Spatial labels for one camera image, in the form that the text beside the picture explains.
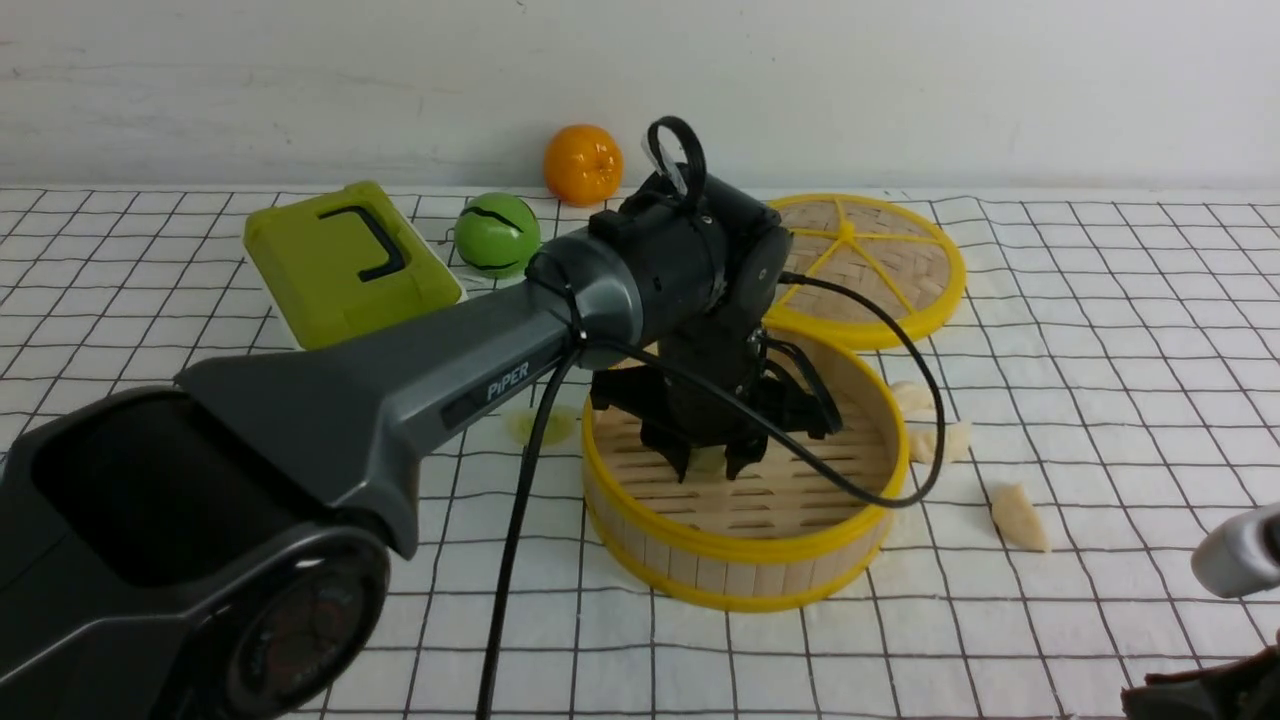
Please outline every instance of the bamboo steamer lid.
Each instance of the bamboo steamer lid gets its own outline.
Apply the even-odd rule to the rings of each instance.
[[[787,270],[860,292],[913,341],[941,328],[960,306],[964,259],[946,233],[920,215],[854,195],[797,195],[771,205],[795,236]],[[865,307],[815,287],[780,287],[765,320],[852,350],[900,345]]]
[[[884,382],[829,338],[771,331],[805,351],[845,421],[820,441],[792,437],[863,488],[900,496],[906,432]],[[719,465],[681,483],[640,443],[636,418],[588,404],[582,450],[586,507],[605,547],[645,583],[696,605],[774,611],[827,597],[870,564],[891,523],[890,511],[861,505],[773,442],[736,480]]]

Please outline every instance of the green plastic container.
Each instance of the green plastic container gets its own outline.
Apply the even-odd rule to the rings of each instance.
[[[244,249],[303,350],[466,300],[448,265],[372,182],[253,213]]]

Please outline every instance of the green ball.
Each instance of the green ball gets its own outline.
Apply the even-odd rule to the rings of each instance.
[[[524,200],[506,192],[481,195],[453,224],[458,256],[477,273],[508,278],[524,272],[541,245],[538,219]]]

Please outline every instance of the toy orange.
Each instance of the toy orange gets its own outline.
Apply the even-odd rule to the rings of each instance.
[[[568,126],[556,133],[543,159],[547,187],[557,197],[584,208],[604,202],[622,183],[622,151],[595,126]]]

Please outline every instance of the white tablecloth with black grid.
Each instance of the white tablecloth with black grid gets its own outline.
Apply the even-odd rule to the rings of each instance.
[[[204,357],[287,348],[239,236],[248,213],[312,192],[292,190],[0,190],[0,443]],[[480,191],[394,195],[471,293],[494,284],[448,241]],[[524,195],[548,238],[589,214]],[[948,413],[974,424],[972,457],[900,512],[870,573],[835,598],[727,615],[616,565],[585,521],[579,441],[547,448],[499,711],[1115,717],[1147,673],[1275,637],[1280,593],[1212,598],[1189,556],[1226,518],[1280,501],[1280,193],[874,195],[963,247],[968,295],[925,350]],[[872,360],[890,382],[916,379],[901,351]],[[571,379],[562,402],[580,406],[588,377]],[[296,717],[474,707],[518,464],[508,409],[424,462],[419,552],[396,560],[369,650]],[[1027,487],[1053,553],[1001,541],[988,501],[1004,483]]]

